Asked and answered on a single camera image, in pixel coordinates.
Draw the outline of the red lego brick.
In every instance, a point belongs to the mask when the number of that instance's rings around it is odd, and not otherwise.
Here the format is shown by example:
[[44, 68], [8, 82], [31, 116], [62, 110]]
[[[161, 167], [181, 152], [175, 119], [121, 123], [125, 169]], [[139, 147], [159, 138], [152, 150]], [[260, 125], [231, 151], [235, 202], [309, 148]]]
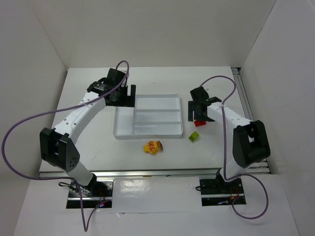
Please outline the red lego brick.
[[199, 121], [199, 120], [195, 120], [194, 121], [194, 125], [196, 127], [200, 127], [200, 126], [203, 126], [203, 125], [206, 125], [207, 123], [205, 121]]

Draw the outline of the lime green lego brick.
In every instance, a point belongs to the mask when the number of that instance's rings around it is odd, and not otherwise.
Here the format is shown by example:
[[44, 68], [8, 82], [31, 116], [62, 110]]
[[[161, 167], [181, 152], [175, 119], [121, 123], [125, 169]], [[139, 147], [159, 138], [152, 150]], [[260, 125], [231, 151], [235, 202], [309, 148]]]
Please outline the lime green lego brick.
[[197, 139], [199, 138], [199, 134], [197, 132], [193, 132], [190, 136], [189, 136], [189, 140], [191, 142], [195, 142]]

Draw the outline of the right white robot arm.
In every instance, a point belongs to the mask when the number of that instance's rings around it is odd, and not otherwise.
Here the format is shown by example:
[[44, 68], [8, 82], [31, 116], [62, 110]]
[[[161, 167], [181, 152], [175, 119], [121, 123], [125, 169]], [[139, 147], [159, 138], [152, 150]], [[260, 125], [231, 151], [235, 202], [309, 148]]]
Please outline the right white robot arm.
[[213, 187], [221, 190], [239, 179], [251, 164], [270, 156], [263, 122], [247, 119], [210, 97], [203, 87], [190, 91], [188, 121], [195, 124], [217, 122], [223, 128], [223, 167], [217, 171]]

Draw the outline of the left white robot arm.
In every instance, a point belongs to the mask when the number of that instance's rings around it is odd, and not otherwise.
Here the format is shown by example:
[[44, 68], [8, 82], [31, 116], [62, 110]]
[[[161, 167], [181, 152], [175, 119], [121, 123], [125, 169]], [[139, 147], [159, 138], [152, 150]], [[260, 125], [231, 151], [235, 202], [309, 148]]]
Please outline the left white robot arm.
[[43, 128], [39, 135], [42, 160], [62, 170], [91, 194], [105, 191], [106, 186], [80, 162], [75, 144], [91, 120], [105, 107], [135, 106], [136, 86], [127, 85], [128, 76], [128, 72], [109, 69], [106, 77], [89, 85], [78, 108], [53, 128]]

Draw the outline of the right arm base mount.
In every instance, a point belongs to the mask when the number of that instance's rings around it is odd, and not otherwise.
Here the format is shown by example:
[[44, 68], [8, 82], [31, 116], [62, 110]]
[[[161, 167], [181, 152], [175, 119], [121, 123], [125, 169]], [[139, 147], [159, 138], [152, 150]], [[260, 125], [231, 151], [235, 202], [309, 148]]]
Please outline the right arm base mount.
[[232, 203], [236, 205], [246, 204], [241, 179], [237, 178], [231, 182], [225, 182], [219, 172], [216, 173], [215, 178], [200, 179], [195, 190], [201, 194], [203, 207], [228, 206]]

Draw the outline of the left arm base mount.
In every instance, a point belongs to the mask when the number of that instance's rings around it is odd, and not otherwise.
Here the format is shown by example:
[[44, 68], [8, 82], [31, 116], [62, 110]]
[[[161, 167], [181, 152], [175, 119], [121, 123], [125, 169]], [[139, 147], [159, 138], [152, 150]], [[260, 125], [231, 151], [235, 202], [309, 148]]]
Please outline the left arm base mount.
[[[97, 190], [96, 193], [91, 193], [88, 190], [80, 187], [83, 201], [83, 208], [94, 208], [96, 204], [99, 204], [99, 208], [111, 208], [112, 207], [112, 194], [114, 181], [112, 179], [105, 179], [102, 181], [105, 185], [103, 190]], [[66, 183], [59, 182], [59, 187], [68, 189], [68, 196], [66, 202], [67, 209], [79, 209], [80, 208], [80, 195], [74, 182]]]

